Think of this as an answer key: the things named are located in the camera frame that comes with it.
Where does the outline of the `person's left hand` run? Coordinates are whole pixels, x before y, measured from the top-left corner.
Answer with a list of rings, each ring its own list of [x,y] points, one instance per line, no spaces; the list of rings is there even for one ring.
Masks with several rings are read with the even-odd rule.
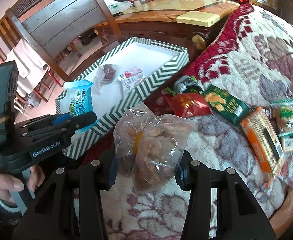
[[[27,186],[30,191],[35,192],[35,190],[42,185],[45,179],[45,174],[41,167],[34,165],[29,168],[30,177],[27,181]],[[8,204],[15,204],[14,199],[12,198],[10,191],[20,192],[24,190],[23,182],[10,175],[5,173],[0,173],[0,199]]]

